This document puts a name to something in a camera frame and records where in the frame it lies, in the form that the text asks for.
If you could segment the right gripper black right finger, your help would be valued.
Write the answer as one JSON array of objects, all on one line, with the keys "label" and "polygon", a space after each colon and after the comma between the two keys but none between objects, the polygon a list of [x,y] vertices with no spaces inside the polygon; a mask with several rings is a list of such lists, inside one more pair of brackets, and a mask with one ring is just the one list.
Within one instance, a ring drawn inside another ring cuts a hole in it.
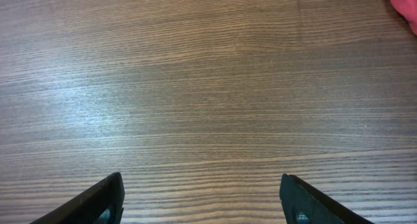
[{"label": "right gripper black right finger", "polygon": [[373,224],[295,175],[282,175],[280,199],[287,224]]}]

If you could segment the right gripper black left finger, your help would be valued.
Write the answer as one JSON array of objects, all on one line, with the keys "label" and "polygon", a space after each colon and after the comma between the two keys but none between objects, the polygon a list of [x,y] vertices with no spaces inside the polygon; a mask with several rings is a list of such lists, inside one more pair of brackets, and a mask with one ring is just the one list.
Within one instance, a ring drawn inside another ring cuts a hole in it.
[{"label": "right gripper black left finger", "polygon": [[32,224],[119,224],[123,202],[122,176],[116,172]]}]

